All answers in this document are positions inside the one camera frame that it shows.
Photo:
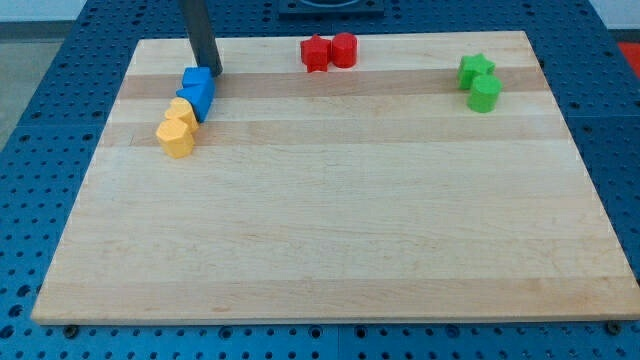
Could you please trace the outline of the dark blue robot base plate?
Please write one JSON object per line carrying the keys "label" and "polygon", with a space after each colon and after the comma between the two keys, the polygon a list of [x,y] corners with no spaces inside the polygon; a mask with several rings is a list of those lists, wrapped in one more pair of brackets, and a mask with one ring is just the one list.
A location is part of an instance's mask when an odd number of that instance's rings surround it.
{"label": "dark blue robot base plate", "polygon": [[383,15],[385,0],[279,0],[279,19],[333,15]]}

